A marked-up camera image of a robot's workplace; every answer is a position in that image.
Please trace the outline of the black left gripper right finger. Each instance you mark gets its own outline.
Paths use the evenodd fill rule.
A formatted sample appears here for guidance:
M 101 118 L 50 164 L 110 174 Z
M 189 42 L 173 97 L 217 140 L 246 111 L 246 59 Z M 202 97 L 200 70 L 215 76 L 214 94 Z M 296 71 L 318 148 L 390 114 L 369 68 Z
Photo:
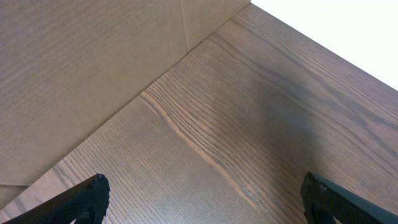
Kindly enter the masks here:
M 396 214 L 313 172 L 305 174 L 300 194 L 304 215 L 310 224 L 397 223 Z

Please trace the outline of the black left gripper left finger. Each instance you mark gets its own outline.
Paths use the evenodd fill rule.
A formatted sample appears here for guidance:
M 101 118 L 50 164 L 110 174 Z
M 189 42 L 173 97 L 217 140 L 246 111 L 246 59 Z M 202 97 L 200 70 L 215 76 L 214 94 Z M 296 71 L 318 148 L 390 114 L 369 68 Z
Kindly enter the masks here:
M 102 224 L 109 206 L 109 181 L 95 174 L 4 224 Z

